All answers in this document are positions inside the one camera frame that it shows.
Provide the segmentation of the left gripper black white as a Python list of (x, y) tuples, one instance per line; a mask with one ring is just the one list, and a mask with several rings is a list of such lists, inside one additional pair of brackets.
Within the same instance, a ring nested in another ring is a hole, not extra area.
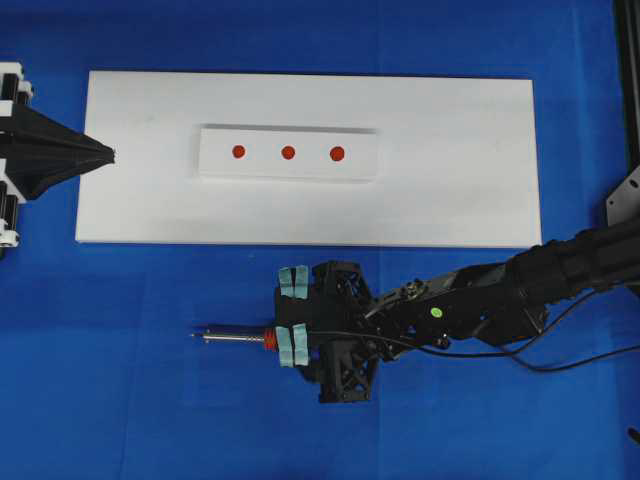
[(115, 163), (115, 152), (99, 141), (72, 130), (26, 106), (34, 96), (19, 62), (1, 63), (1, 131), (21, 139), (71, 147), (105, 156), (76, 159), (1, 158), (1, 257), (19, 246), (19, 206), (38, 199), (66, 180)]

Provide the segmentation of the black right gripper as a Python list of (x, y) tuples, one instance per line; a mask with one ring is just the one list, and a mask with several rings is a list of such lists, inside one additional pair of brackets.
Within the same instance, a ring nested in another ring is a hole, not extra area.
[(374, 297), (357, 263), (283, 267), (274, 293), (273, 344), (282, 367), (319, 386), (319, 402), (371, 399), (379, 362), (391, 360), (391, 336), (366, 316)]

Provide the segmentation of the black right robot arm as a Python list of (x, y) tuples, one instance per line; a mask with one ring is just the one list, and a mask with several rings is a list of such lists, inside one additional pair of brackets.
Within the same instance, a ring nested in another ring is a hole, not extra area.
[(634, 219), (380, 296), (356, 263), (285, 267), (264, 345), (317, 384), (321, 402), (366, 401), (380, 362), (410, 351), (445, 357), (453, 341), (468, 339), (489, 345), (495, 357), (513, 355), (545, 333), (549, 305), (638, 278)]

